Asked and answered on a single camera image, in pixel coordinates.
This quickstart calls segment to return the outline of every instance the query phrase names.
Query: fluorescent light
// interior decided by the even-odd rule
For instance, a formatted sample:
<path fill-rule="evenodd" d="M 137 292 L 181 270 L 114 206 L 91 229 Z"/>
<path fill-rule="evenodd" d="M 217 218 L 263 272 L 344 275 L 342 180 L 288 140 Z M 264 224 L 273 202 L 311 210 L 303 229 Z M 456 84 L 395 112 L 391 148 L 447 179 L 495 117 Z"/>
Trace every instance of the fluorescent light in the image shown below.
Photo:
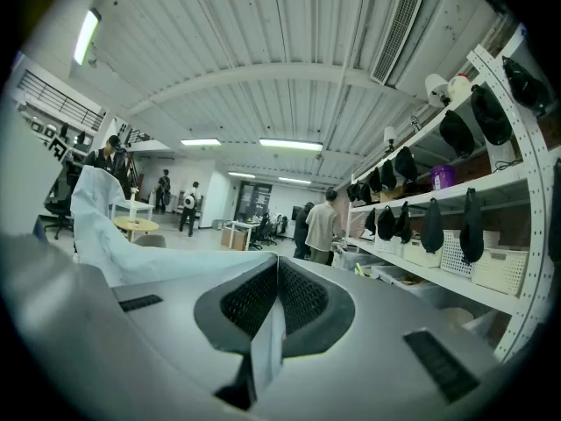
<path fill-rule="evenodd" d="M 237 172 L 228 172 L 228 175 L 232 176 L 239 176 L 240 178 L 254 178 L 255 175 L 247 175 L 245 173 L 237 173 Z"/>
<path fill-rule="evenodd" d="M 299 184 L 311 184 L 312 181 L 304 181 L 302 179 L 292 179 L 292 178 L 280 178 L 279 179 L 281 181 L 286 181 L 286 182 L 298 182 Z"/>
<path fill-rule="evenodd" d="M 262 146 L 280 146 L 282 148 L 299 148 L 301 150 L 322 151 L 323 145 L 314 142 L 298 142 L 294 140 L 259 139 Z"/>
<path fill-rule="evenodd" d="M 82 24 L 82 29 L 78 35 L 78 42 L 76 42 L 76 49 L 74 50 L 74 61 L 82 65 L 84 56 L 88 50 L 89 40 L 96 30 L 97 24 L 102 19 L 99 12 L 96 10 L 89 10 Z"/>
<path fill-rule="evenodd" d="M 218 139 L 189 139 L 189 140 L 182 140 L 181 143 L 187 146 L 196 146 L 196 145 L 220 145 Z"/>

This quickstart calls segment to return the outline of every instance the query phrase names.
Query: gray device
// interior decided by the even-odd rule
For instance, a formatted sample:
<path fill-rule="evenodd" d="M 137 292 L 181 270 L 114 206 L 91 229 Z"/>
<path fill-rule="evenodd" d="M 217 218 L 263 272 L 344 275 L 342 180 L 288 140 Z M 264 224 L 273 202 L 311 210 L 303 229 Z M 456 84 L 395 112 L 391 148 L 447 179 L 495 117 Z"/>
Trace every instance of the gray device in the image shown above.
<path fill-rule="evenodd" d="M 2 245 L 14 325 L 92 419 L 418 419 L 472 397 L 498 366 L 415 296 L 305 260 L 111 289 L 99 269 L 32 236 Z M 248 357 L 277 298 L 280 370 L 256 397 Z"/>

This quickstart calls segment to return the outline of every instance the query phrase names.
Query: desk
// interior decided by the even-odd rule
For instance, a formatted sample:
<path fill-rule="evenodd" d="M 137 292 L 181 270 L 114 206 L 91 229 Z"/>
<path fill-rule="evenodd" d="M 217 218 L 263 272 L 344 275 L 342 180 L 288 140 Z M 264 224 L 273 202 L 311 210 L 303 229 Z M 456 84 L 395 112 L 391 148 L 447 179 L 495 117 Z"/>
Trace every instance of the desk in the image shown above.
<path fill-rule="evenodd" d="M 151 232 L 158 231 L 160 225 L 145 218 L 137 218 L 135 221 L 129 221 L 129 217 L 115 217 L 113 223 L 117 228 L 127 231 L 126 238 L 131 241 L 133 232 Z"/>
<path fill-rule="evenodd" d="M 119 207 L 125 207 L 126 209 L 130 210 L 131 209 L 131 200 L 124 200 L 121 203 L 112 203 L 110 204 L 111 206 L 111 220 L 115 218 L 115 208 L 116 206 Z M 152 220 L 152 211 L 154 209 L 154 206 L 152 206 L 151 204 L 146 204 L 146 203 L 142 203 L 140 201 L 136 201 L 134 202 L 134 207 L 137 208 L 137 212 L 138 211 L 148 211 L 148 219 Z"/>
<path fill-rule="evenodd" d="M 259 223 L 242 223 L 240 221 L 230 221 L 228 222 L 228 225 L 231 225 L 230 246 L 228 247 L 231 249 L 231 243 L 234 240 L 234 231 L 236 230 L 236 226 L 238 226 L 240 228 L 247 229 L 247 240 L 245 241 L 245 250 L 249 251 L 249 242 L 252 236 L 252 229 L 258 227 Z"/>

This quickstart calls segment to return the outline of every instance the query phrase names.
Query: man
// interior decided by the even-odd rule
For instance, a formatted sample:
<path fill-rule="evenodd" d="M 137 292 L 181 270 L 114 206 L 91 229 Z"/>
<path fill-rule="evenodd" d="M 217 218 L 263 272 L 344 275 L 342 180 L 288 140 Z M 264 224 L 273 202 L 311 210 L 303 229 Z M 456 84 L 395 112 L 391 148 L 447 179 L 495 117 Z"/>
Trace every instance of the man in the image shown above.
<path fill-rule="evenodd" d="M 158 180 L 158 184 L 155 187 L 156 191 L 156 210 L 160 207 L 163 213 L 166 213 L 166 201 L 169 203 L 169 190 L 171 189 L 171 182 L 167 177 L 169 175 L 169 170 L 164 169 L 164 175 Z"/>
<path fill-rule="evenodd" d="M 306 218 L 308 217 L 308 214 L 313 207 L 313 203 L 306 203 L 304 209 L 298 212 L 298 215 L 296 216 L 294 236 L 294 240 L 296 243 L 295 259 L 304 259 L 306 257 L 306 252 L 308 251 L 306 238 L 308 237 L 309 229 L 308 224 L 306 223 Z"/>
<path fill-rule="evenodd" d="M 90 165 L 95 168 L 102 168 L 103 170 L 111 173 L 114 172 L 114 161 L 113 157 L 115 152 L 120 147 L 121 140 L 118 136 L 112 135 L 105 142 L 105 148 L 100 148 L 99 150 L 94 150 L 84 161 L 84 165 Z"/>
<path fill-rule="evenodd" d="M 191 188 L 191 190 L 189 192 L 185 192 L 184 197 L 191 195 L 195 199 L 195 204 L 191 209 L 185 207 L 185 204 L 183 205 L 183 213 L 181 214 L 181 220 L 179 222 L 179 230 L 180 232 L 183 232 L 183 225 L 185 225 L 185 220 L 187 220 L 187 217 L 189 217 L 189 237 L 193 237 L 193 226 L 195 225 L 196 208 L 201 201 L 201 194 L 199 193 L 198 188 L 199 183 L 195 181 L 193 182 L 193 187 Z"/>
<path fill-rule="evenodd" d="M 337 192 L 329 188 L 325 192 L 325 203 L 313 207 L 306 218 L 309 225 L 306 245 L 311 248 L 310 260 L 326 264 L 330 257 L 333 236 L 341 236 L 339 215 L 333 209 L 333 202 L 337 199 Z"/>

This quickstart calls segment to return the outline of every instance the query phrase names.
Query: white helmet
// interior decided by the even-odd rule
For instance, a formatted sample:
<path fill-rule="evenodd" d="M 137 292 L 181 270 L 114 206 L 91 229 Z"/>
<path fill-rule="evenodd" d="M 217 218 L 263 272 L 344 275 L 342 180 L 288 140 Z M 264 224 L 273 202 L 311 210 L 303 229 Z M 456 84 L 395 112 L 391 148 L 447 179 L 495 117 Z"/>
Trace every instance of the white helmet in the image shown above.
<path fill-rule="evenodd" d="M 196 200 L 195 197 L 192 195 L 185 196 L 185 202 L 183 203 L 183 207 L 186 209 L 193 209 L 195 207 Z"/>

